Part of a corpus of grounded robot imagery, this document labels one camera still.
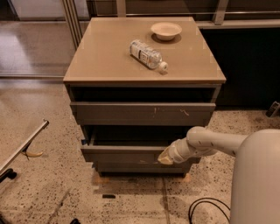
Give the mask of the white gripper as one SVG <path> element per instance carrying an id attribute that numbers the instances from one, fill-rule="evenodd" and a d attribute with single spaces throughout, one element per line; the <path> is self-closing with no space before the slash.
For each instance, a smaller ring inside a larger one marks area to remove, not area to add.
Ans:
<path id="1" fill-rule="evenodd" d="M 174 141 L 157 158 L 163 165 L 172 165 L 173 162 L 181 164 L 189 158 L 202 158 L 212 156 L 217 150 L 212 148 L 198 148 L 191 146 L 185 138 Z"/>

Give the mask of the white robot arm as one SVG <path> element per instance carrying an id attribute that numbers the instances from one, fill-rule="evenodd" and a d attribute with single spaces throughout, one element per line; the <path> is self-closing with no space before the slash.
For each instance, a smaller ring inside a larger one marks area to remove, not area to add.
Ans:
<path id="1" fill-rule="evenodd" d="M 157 161 L 181 164 L 216 151 L 235 157 L 230 224 L 280 224 L 280 130 L 238 135 L 195 126 L 167 146 Z"/>

